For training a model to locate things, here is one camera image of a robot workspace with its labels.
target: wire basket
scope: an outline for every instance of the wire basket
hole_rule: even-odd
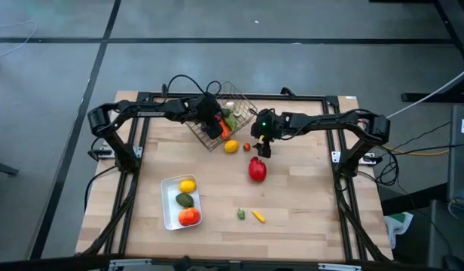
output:
[[[216,93],[218,87],[214,90],[210,90],[211,93]],[[237,120],[237,127],[234,131],[230,131],[230,135],[227,139],[223,139],[219,136],[216,139],[210,139],[206,132],[203,132],[200,128],[200,123],[194,122],[186,122],[185,124],[190,128],[192,133],[202,142],[202,144],[207,148],[209,151],[213,151],[217,148],[222,142],[227,141],[234,133],[238,130],[242,129],[247,123],[249,123],[254,115],[249,111],[250,108],[257,111],[255,105],[253,105],[231,82],[224,82],[222,83],[221,92],[217,96],[217,102],[220,104],[222,108],[225,108],[225,104],[227,102],[234,102],[235,106],[233,109],[233,113],[236,120]]]

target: yellow lemon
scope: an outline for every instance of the yellow lemon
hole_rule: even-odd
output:
[[[190,193],[195,190],[196,186],[194,180],[184,180],[180,182],[179,190],[184,193]]]
[[[237,140],[229,140],[225,142],[224,150],[229,154],[236,152],[239,149],[239,142]]]

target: small yellow pepper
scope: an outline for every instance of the small yellow pepper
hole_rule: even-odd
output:
[[[265,218],[257,211],[252,211],[252,214],[262,223],[265,223]]]

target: white tray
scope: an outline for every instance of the white tray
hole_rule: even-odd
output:
[[[180,206],[176,201],[176,196],[181,193],[179,190],[179,184],[183,180],[191,179],[194,180],[195,176],[192,174],[166,178],[162,181],[162,206],[163,206],[163,222],[167,230],[178,230],[186,227],[197,226],[202,222],[202,209],[200,207],[199,191],[195,187],[194,192],[188,193],[194,199],[194,207],[200,212],[200,220],[194,225],[182,226],[179,223],[179,212],[184,208]]]

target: green vegetable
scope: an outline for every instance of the green vegetable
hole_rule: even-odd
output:
[[[185,208],[194,207],[194,199],[187,193],[180,193],[175,197],[177,203]]]
[[[239,209],[239,211],[237,212],[237,216],[240,220],[244,220],[246,219],[246,212],[244,210]]]
[[[237,128],[237,119],[235,118],[235,116],[233,114],[229,114],[228,117],[226,117],[224,120],[225,124],[229,126],[230,130],[235,131],[235,129]]]
[[[224,115],[224,117],[228,117],[230,115],[231,111],[229,108],[223,108],[222,109],[222,115]]]

